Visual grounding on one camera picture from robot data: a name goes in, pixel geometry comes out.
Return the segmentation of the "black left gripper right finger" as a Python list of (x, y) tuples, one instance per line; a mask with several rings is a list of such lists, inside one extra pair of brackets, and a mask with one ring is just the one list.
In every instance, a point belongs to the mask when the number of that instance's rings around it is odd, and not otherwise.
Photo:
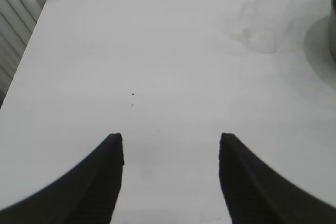
[(335, 223), (335, 207), (283, 178), (232, 133), (219, 143), (219, 182), (232, 223)]

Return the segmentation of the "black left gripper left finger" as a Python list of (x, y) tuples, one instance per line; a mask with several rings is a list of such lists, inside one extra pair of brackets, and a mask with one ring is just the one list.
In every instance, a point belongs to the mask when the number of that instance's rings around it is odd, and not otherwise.
[(123, 138), (108, 135), (71, 170), (1, 210), (1, 223), (110, 223), (122, 184)]

